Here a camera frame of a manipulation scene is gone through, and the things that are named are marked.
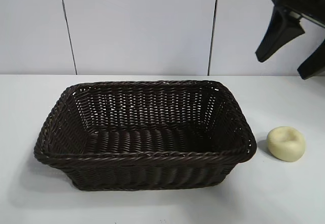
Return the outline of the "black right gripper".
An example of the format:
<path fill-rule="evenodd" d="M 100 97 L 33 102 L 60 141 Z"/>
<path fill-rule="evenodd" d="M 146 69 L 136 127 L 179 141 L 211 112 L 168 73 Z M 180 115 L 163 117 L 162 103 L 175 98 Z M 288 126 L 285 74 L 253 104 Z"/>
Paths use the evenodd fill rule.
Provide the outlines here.
<path fill-rule="evenodd" d="M 265 62 L 282 46 L 303 35 L 301 17 L 324 27 L 324 0 L 271 0 L 274 4 L 267 31 L 255 54 Z M 303 80 L 324 72 L 324 41 L 298 67 Z"/>

